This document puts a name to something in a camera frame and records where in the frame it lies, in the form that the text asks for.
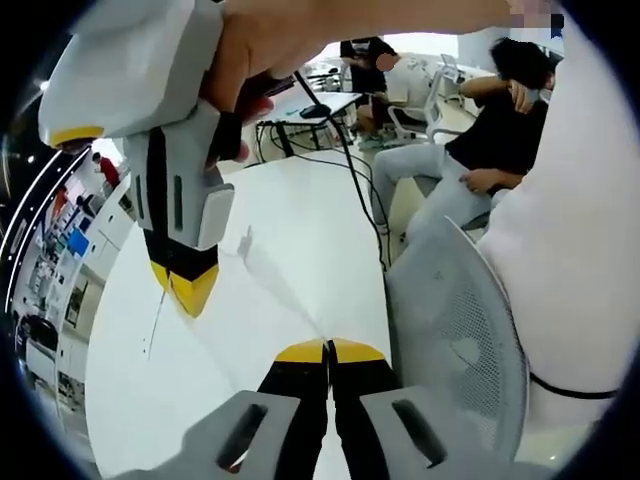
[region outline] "cable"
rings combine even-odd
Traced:
[[[256,137],[258,138],[258,149],[257,149],[258,150],[258,161],[260,163],[265,163],[264,155],[262,154],[262,135],[264,135],[264,129],[265,129],[265,127],[263,126],[262,130],[260,130],[260,135],[256,135]]]
[[[335,150],[336,152],[340,152],[342,153],[343,150],[340,150],[338,148],[332,148],[331,150]],[[365,167],[367,167],[367,170],[369,171],[369,178],[373,179],[373,168],[371,168],[371,165],[369,165],[369,162],[367,162],[364,158],[361,157],[356,157],[355,155],[351,154],[351,158],[355,158],[356,160],[358,160],[359,162],[361,162]]]
[[[294,154],[295,157],[301,158],[303,160],[306,160],[308,162],[313,162],[313,163],[323,163],[325,165],[333,165],[335,167],[340,167],[340,168],[346,168],[347,170],[350,170],[348,165],[342,165],[341,163],[334,163],[334,162],[327,162],[326,160],[317,160],[315,158],[309,158],[309,157],[305,157],[302,155],[297,155]],[[362,160],[361,158],[358,157],[353,157],[356,160],[360,160],[362,163],[364,163],[371,171],[371,165],[369,165],[365,160]],[[378,200],[378,203],[382,206],[382,202],[380,201],[380,194],[378,193],[378,190],[376,190],[376,187],[374,187],[373,182],[371,181],[371,178],[367,177],[364,173],[359,172],[359,171],[355,171],[356,175],[364,178],[367,182],[369,182],[369,187],[371,188],[371,191],[375,194],[376,196],[376,200]],[[391,232],[389,231],[389,222],[387,220],[387,214],[385,213],[384,209],[381,208],[382,214],[384,215],[384,221],[385,221],[385,225],[387,227],[387,261],[389,262],[389,266],[391,266]],[[375,229],[376,232],[376,237],[378,238],[378,248],[381,247],[382,245],[382,239],[380,238],[380,232],[378,231],[378,229]],[[387,267],[384,263],[384,259],[382,258],[382,250],[380,249],[380,263],[382,264],[382,268],[383,270],[386,272],[387,271]]]
[[[296,80],[300,83],[300,86],[302,87],[302,89],[305,91],[305,93],[307,94],[307,96],[311,99],[311,101],[317,105],[317,106],[322,106],[322,103],[320,102],[320,100],[318,100],[318,97],[316,96],[316,94],[313,92],[313,90],[311,90],[311,88],[309,87],[309,85],[307,85],[307,83],[304,80],[304,77],[302,76],[302,74],[299,71],[294,72],[294,76],[296,78]],[[340,142],[342,143],[342,147],[344,149],[344,155],[347,159],[347,164],[349,172],[351,173],[351,177],[353,179],[353,183],[356,187],[356,193],[358,194],[358,200],[360,201],[360,206],[362,207],[362,211],[364,212],[365,216],[367,217],[367,220],[369,221],[369,224],[371,225],[371,228],[373,228],[374,232],[376,233],[376,239],[378,240],[378,252],[379,252],[379,261],[380,261],[380,265],[382,265],[382,269],[383,271],[387,270],[387,267],[384,263],[384,258],[383,258],[383,249],[382,249],[382,239],[380,238],[380,232],[378,231],[378,227],[376,225],[376,222],[374,221],[374,219],[371,217],[371,215],[369,214],[369,211],[367,210],[367,203],[365,201],[364,195],[362,193],[362,189],[360,187],[360,182],[358,182],[358,171],[355,168],[355,165],[353,163],[353,158],[351,157],[351,152],[349,151],[349,146],[347,145],[347,138],[344,134],[344,131],[342,130],[342,128],[340,128],[340,125],[338,124],[338,122],[336,122],[336,120],[333,118],[333,116],[331,114],[327,115],[326,120],[333,126],[333,128],[336,130],[336,132],[338,133],[338,137],[340,138]],[[332,162],[320,162],[317,161],[317,163],[329,163],[332,164]],[[376,192],[376,196],[377,196],[377,200],[378,202],[380,202],[380,196],[379,194]],[[386,227],[387,230],[389,230],[389,222],[386,218],[386,213],[384,212],[384,209],[381,208],[383,215],[385,216],[385,223],[386,223]],[[388,234],[388,245],[391,245],[391,240],[390,237],[391,235]],[[391,265],[391,252],[390,249],[388,249],[389,251],[387,251],[388,257],[389,257],[389,265]]]
[[[276,142],[276,138],[273,135],[273,127],[271,127],[271,130],[269,131],[269,138],[271,140],[271,143],[273,143],[277,148],[279,148],[280,150],[282,150],[284,152],[284,146],[283,145],[278,145],[278,142]],[[320,150],[316,150],[314,148],[309,148],[309,147],[305,147],[304,145],[294,142],[293,140],[291,140],[289,137],[287,137],[287,140],[290,144],[295,145],[298,148],[303,148],[305,150],[308,150],[310,152],[319,152]]]

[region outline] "white office chair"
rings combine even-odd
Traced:
[[[460,95],[460,85],[466,80],[465,73],[458,68],[456,59],[443,53],[440,55],[443,61],[442,71],[444,73],[444,101],[456,100],[460,106],[464,105],[464,98]]]
[[[409,245],[386,275],[393,363],[475,424],[506,461],[522,437],[529,372],[500,283],[450,219]]]
[[[442,110],[438,105],[438,91],[440,83],[444,77],[444,69],[439,69],[433,76],[431,81],[431,89],[429,96],[425,102],[424,108],[402,108],[396,106],[389,107],[389,116],[393,121],[395,131],[398,138],[389,142],[385,142],[385,148],[409,145],[412,143],[435,143],[435,135],[438,133],[448,133],[451,135],[459,135],[460,132],[448,130],[442,127]],[[403,125],[398,120],[397,112],[403,111],[413,116],[420,115],[424,118],[424,123],[420,125]]]

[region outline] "gray pants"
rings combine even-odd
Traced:
[[[491,197],[471,193],[460,177],[469,169],[454,160],[444,145],[407,145],[380,152],[373,165],[373,185],[380,195],[373,193],[373,216],[377,224],[385,223],[383,209],[389,217],[396,184],[401,178],[429,177],[435,188],[424,199],[407,227],[407,241],[412,242],[429,228],[437,218],[450,217],[462,227],[474,218],[491,210]]]

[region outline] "white desk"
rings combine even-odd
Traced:
[[[334,151],[309,156],[344,163]],[[220,249],[235,252],[251,226],[324,336],[367,343],[389,359],[376,237],[348,170],[291,158],[226,179],[236,199]],[[106,284],[87,360],[89,436],[104,477],[175,455],[191,425],[235,392],[255,390],[280,351],[317,337],[233,255],[221,255],[218,282],[197,321],[185,322],[166,299],[156,324],[161,297],[134,227]],[[332,402],[328,412],[316,478],[348,478]]]
[[[318,100],[331,109],[331,117],[343,112],[346,108],[353,105],[362,94],[345,93],[345,92],[316,92]],[[274,125],[280,138],[282,149],[285,156],[293,156],[294,151],[289,142],[289,138],[284,129],[285,126],[306,126],[311,128],[311,133],[316,145],[316,149],[320,150],[320,144],[316,132],[317,127],[326,124],[327,117],[320,118],[302,118],[300,112],[307,107],[313,105],[308,95],[299,85],[295,85],[292,89],[282,92],[273,97],[275,108],[269,115],[263,117],[258,122],[258,126]]]
[[[327,121],[325,117],[302,118],[300,112],[313,105],[313,102],[302,89],[294,87],[292,90],[294,90],[294,92],[291,94],[287,91],[273,98],[275,108],[269,115],[262,117],[260,123],[319,126]],[[331,109],[331,115],[335,115],[353,104],[362,94],[349,92],[316,92],[316,96],[320,103],[325,104]]]

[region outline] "white sleeve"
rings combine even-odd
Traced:
[[[409,83],[404,75],[394,70],[386,75],[387,98],[391,103],[406,103],[409,101]]]

